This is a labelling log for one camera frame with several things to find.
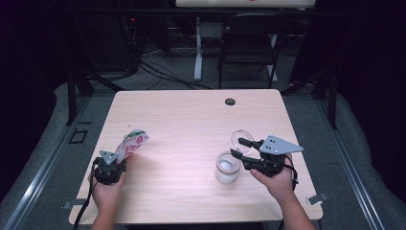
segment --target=gray carpet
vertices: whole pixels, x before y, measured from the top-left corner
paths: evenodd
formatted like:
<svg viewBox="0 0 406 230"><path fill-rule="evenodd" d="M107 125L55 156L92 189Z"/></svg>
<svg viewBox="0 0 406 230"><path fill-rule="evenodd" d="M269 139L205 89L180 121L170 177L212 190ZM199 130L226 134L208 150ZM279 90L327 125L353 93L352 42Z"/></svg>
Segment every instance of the gray carpet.
<svg viewBox="0 0 406 230"><path fill-rule="evenodd" d="M280 66L277 70L279 81L274 84L274 88L282 90L287 87L288 77L299 44L295 38L292 38L290 42L285 42L282 49ZM184 51L185 54L190 53L190 50ZM199 83L211 88L217 88L215 46L209 47L208 45L204 54L203 79ZM159 65L165 66L180 79L193 82L194 54L182 56L173 52L169 56L157 52L143 57L143 61L159 68L162 72L169 73ZM230 79L233 76L237 77L237 80L226 81L224 87L266 87L267 83L264 81L266 72L258 73L258 68L244 69L244 71L233 67L228 68L225 72L225 78ZM254 75L258 75L260 81L251 81ZM114 82L129 90L190 90L188 86L179 82L159 81L157 77L152 77L143 69L140 69L130 78L114 80ZM65 128L68 115L66 85L62 85L56 90L57 105L53 117L23 173L21 173L11 191L0 205L1 229L8 223L9 218L24 193L26 193L36 173L40 170L44 159L57 149L56 142L64 135L66 136L63 141L64 145L60 147L60 158L57 159L56 166L52 169L52 174L48 178L45 187L39 191L37 200L32 209L29 210L26 219L23 219L25 221L23 221L21 228L72 228L72 225L68 222L70 210L61 209L61 206L64 201L70 201L74 198L78 192L83 174L89 163L114 96L110 89L100 83L92 83L97 92L94 97L89 99L78 95L78 99L81 101L80 104L83 105L83 112L79 114L78 119L67 134L67 129ZM196 86L195 88L203 89L204 87ZM330 135L329 126L323 120L325 115L319 111L318 103L311 100L308 94L309 89L311 89L311 85L300 90L299 94L283 97L283 100L299 143L304 147L304 159L312 176L316 192L324 192L329 197L322 206L324 210L322 218L323 229L371 229L348 176L343 170L338 156L340 152ZM356 119L350 113L350 108L346 101L339 97L337 106L337 132L340 134L343 143L345 143L349 155L353 160L352 162L356 166L355 168L371 196L376 212L382 219L386 229L404 228L406 226L406 208L404 203L396 199L386 189L379 175L372 168L365 137ZM83 142L76 143L82 140L83 136L81 135L83 133L86 133ZM277 229L279 223L268 222L267 225L268 229ZM117 226L117 229L125 228L124 226Z"/></svg>

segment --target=small round object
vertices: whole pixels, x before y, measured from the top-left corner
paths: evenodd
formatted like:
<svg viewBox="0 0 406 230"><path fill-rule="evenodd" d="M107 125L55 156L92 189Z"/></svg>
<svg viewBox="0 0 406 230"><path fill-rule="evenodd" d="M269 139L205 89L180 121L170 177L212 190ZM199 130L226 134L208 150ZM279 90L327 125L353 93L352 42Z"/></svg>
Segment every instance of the small round object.
<svg viewBox="0 0 406 230"><path fill-rule="evenodd" d="M236 104L236 100L234 100L232 98L228 98L228 99L226 99L225 103L229 106L232 106L232 105Z"/></svg>

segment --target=dark background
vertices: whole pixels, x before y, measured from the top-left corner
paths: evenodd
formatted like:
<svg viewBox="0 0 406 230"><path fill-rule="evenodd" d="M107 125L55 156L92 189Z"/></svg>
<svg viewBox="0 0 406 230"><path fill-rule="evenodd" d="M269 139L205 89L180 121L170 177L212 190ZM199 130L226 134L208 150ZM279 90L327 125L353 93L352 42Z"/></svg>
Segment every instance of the dark background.
<svg viewBox="0 0 406 230"><path fill-rule="evenodd" d="M400 95L405 85L406 7L401 1L374 0L367 7L358 5L359 2L318 1L316 11L319 12L351 11L361 6L362 13L351 23L310 21L291 80L305 79L326 68L327 62L337 54L337 44L356 32L336 73L338 90L348 100L365 132L373 166L388 188L406 202L406 190L401 182L406 164L401 145L406 128L402 119L405 102ZM133 64L134 51L127 49L120 36L115 36L112 39L117 42L103 51L121 58L96 60L90 58L97 55L97 49L92 51L89 45L93 40L82 37L80 43L78 39L85 35L82 26L86 20L76 19L80 26L67 33L67 28L61 26L64 22L41 11L36 1L2 1L0 9L0 199L3 199L48 124L56 102L54 90L66 82L70 73L77 71L73 64L106 70L114 66L125 71ZM143 27L165 26L165 21L156 20L140 23ZM103 24L95 30L100 35L117 32L120 21L116 21L117 24ZM154 34L147 36L154 39ZM102 43L104 38L93 39ZM168 48L165 40L160 45L164 50Z"/></svg>

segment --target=transparent container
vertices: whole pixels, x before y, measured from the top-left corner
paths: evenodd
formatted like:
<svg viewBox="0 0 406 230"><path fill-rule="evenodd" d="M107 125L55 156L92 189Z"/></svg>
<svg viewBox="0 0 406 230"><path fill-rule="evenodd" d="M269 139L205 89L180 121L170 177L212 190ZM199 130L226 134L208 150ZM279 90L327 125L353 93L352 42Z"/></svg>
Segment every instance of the transparent container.
<svg viewBox="0 0 406 230"><path fill-rule="evenodd" d="M223 184L232 184L237 180L241 162L230 152L222 152L215 161L217 170L215 177Z"/></svg>

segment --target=metal clamp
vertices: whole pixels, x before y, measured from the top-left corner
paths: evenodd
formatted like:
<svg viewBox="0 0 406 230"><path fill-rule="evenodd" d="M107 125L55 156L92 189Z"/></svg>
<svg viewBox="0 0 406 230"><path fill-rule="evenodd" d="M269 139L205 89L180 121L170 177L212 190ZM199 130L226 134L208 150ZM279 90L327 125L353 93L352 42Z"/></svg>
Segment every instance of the metal clamp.
<svg viewBox="0 0 406 230"><path fill-rule="evenodd" d="M317 194L315 196L312 196L310 198L306 198L305 200L307 203L313 205L313 204L323 204L323 201L328 199L328 196L325 193Z"/></svg>

